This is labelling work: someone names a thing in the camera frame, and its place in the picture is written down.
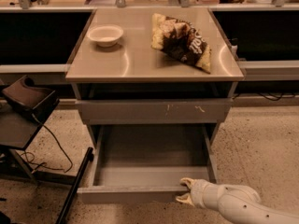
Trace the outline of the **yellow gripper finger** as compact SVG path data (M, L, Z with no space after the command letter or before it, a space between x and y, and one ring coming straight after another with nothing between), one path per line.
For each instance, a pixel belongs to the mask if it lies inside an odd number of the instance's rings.
M179 183L183 186L186 186L188 189L191 189L195 184L195 180L188 177L183 177L180 179Z
M193 206L193 201L190 193L185 193L183 195L177 196L176 201Z

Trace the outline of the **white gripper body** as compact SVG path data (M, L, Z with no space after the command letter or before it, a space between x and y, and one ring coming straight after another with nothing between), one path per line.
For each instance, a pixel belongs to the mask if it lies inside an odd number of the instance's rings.
M204 179L192 179L189 185L189 199L191 205L198 208L206 208L204 202L204 193L211 186L210 182Z

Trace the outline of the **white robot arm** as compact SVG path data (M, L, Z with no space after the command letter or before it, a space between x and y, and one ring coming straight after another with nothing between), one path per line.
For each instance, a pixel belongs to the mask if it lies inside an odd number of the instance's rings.
M176 200L220 213L233 224L299 224L299 216L262 205L255 189L243 185L213 184L205 179L184 177L180 184L188 192Z

